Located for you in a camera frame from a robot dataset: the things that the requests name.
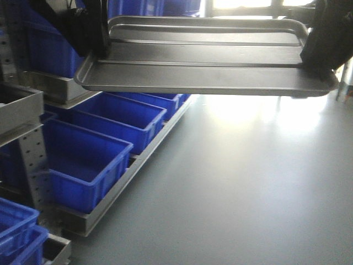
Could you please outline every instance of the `gray floor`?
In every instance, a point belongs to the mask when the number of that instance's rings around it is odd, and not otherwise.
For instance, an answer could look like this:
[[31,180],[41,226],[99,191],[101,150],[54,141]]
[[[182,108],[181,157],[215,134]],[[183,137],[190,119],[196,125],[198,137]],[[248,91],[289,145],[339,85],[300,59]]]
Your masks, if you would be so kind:
[[199,96],[72,265],[352,265],[353,104]]

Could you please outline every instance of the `metal frame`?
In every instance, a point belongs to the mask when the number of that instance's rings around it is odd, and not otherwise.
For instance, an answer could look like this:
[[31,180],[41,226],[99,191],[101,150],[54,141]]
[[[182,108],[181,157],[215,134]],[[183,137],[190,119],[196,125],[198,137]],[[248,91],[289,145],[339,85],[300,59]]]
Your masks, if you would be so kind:
[[22,76],[26,86],[43,91],[46,101],[57,104],[70,104],[72,100],[88,93],[72,78],[34,71],[25,72]]
[[28,69],[29,60],[18,0],[0,0],[0,31],[2,78],[21,83],[20,73]]
[[197,95],[192,95],[174,114],[174,116],[165,124],[163,129],[157,134],[147,148],[139,155],[134,156],[135,161],[119,179],[119,181],[111,188],[104,199],[96,206],[90,214],[83,214],[69,208],[58,207],[59,216],[63,223],[63,229],[74,234],[87,237],[98,224],[100,219],[109,210],[112,204],[120,196],[122,191],[132,181],[140,168],[146,163],[153,151],[161,144],[168,135],[174,125],[184,115],[189,108],[191,102]]
[[71,241],[49,234],[43,245],[43,257],[50,265],[67,265],[71,256]]

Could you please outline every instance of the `metal shelving rack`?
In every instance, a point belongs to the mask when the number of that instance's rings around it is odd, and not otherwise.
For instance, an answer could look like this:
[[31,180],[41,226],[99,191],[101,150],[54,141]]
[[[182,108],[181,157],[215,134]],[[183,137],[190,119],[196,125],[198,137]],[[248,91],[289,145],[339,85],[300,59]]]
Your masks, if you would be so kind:
[[54,205],[39,118],[44,112],[44,101],[69,109],[100,92],[87,92],[72,78],[26,71],[28,57],[17,4],[16,0],[0,0],[0,76],[6,81],[0,84],[0,102],[2,95],[11,95],[14,99],[0,108],[0,147],[11,142],[10,156],[16,162],[18,173],[26,179],[26,185],[19,189],[0,183],[0,195],[40,212],[38,222],[50,232],[44,243],[44,258],[52,265],[64,265],[69,263],[71,242],[61,237],[62,231],[89,235],[186,112],[192,97],[164,124],[161,132],[139,156],[131,157],[129,169],[90,214]]

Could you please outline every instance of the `metal shelf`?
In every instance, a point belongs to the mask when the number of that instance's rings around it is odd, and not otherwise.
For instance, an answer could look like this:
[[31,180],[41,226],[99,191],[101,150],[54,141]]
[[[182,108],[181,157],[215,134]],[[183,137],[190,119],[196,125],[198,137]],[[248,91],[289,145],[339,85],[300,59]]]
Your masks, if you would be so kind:
[[0,146],[40,126],[43,92],[0,83],[0,103],[4,103],[0,107]]
[[28,71],[23,72],[22,80],[26,86],[41,90],[46,104],[63,109],[71,109],[81,102],[101,93],[87,91],[72,78]]
[[65,238],[49,234],[43,245],[44,265],[66,265],[69,264],[71,255],[71,241]]
[[184,115],[189,108],[191,102],[196,95],[192,95],[174,114],[174,116],[165,124],[159,134],[152,140],[147,148],[139,155],[134,156],[135,161],[119,179],[119,181],[111,188],[105,198],[97,205],[90,214],[83,214],[69,208],[58,207],[60,219],[63,223],[63,229],[74,234],[87,237],[98,224],[100,219],[109,210],[112,204],[120,196],[122,191],[132,181],[140,168],[146,163],[153,151],[161,144],[164,138],[168,135],[174,125]]

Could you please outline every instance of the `blue storage crate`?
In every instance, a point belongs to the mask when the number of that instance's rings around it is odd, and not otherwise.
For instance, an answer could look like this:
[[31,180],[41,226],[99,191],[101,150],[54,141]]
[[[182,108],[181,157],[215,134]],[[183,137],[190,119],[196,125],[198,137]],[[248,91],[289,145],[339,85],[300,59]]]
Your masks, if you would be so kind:
[[21,182],[16,176],[16,167],[10,151],[12,144],[13,142],[0,147],[0,180],[6,185],[19,188]]
[[48,238],[48,230],[40,226],[30,229],[29,243],[8,257],[0,259],[1,265],[41,265],[43,244]]
[[111,94],[115,94],[125,98],[131,98],[137,101],[145,102],[154,106],[164,108],[167,110],[167,113],[164,117],[165,120],[169,120],[181,105],[181,102],[179,102],[179,97],[176,96],[173,99],[169,99],[144,93],[111,92]]
[[201,0],[165,0],[165,16],[200,16]]
[[184,103],[185,101],[187,101],[190,98],[191,94],[183,94],[182,96],[182,102]]
[[10,256],[30,240],[39,212],[0,198],[0,257]]
[[32,70],[72,78],[83,61],[54,28],[25,22]]
[[176,104],[176,110],[178,110],[181,107],[181,105],[183,104],[184,94],[148,93],[148,95],[173,100]]
[[164,0],[145,0],[143,15],[162,16],[164,10]]
[[45,108],[57,112],[58,118],[67,123],[133,143],[131,153],[139,155],[149,144],[148,134],[143,129],[79,110],[65,110],[48,105]]
[[132,137],[139,139],[133,142],[137,144],[133,150],[134,153],[141,153],[159,133],[167,112],[160,107],[108,93],[101,93],[74,109],[110,119],[134,129],[130,130],[130,133],[134,131]]
[[59,120],[43,135],[55,201],[90,213],[125,173],[132,144]]

